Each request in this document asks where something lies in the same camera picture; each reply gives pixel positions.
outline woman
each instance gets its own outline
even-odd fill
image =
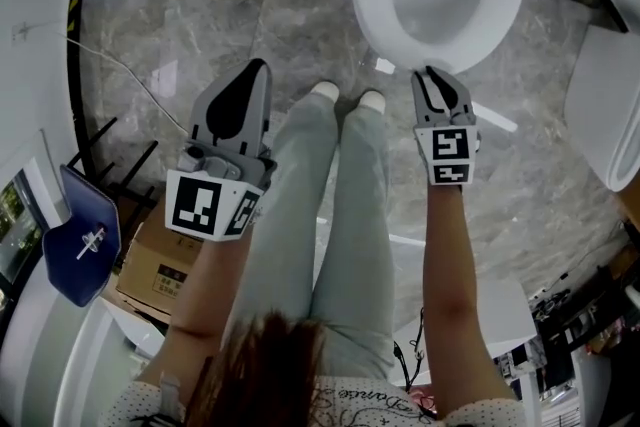
[[[373,91],[344,122],[331,235],[313,287],[338,95],[322,82],[291,109],[274,142],[279,168],[262,217],[239,241],[203,245],[164,345],[105,425],[158,413],[189,427],[435,423],[386,381],[394,265],[385,101]],[[439,417],[446,425],[522,425],[480,333],[461,191],[430,186],[427,197],[424,323]]]

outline light green pants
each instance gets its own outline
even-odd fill
[[[386,379],[393,368],[394,265],[385,204],[388,153],[383,116],[358,107],[344,123],[333,222],[313,287],[316,216],[338,126],[333,103],[311,93],[278,132],[273,185],[262,200],[232,313],[279,311],[325,327],[323,375]]]

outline white shoe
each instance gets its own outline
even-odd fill
[[[333,103],[336,103],[338,97],[340,96],[340,90],[338,89],[338,86],[336,86],[333,82],[327,81],[318,82],[315,86],[313,86],[311,92],[318,95],[326,96]]]
[[[360,98],[360,103],[358,105],[365,105],[374,111],[378,111],[380,114],[384,114],[387,101],[381,93],[378,93],[377,91],[367,91],[362,95],[362,98]]]

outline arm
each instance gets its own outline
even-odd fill
[[[473,253],[458,187],[429,186],[424,323],[438,413],[484,399],[514,398],[480,332]]]
[[[160,351],[136,379],[160,384],[163,372],[180,381],[180,402],[191,399],[206,358],[220,350],[251,244],[252,229],[232,242],[204,242],[171,315]]]

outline white shirt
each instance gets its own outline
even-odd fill
[[[524,408],[515,400],[483,400],[464,406],[443,421],[420,412],[400,388],[387,381],[352,377],[319,377],[313,427],[367,425],[369,427],[419,427],[423,425],[511,427],[526,425]],[[100,427],[125,427],[134,418],[158,413],[160,388],[133,382],[105,411]]]

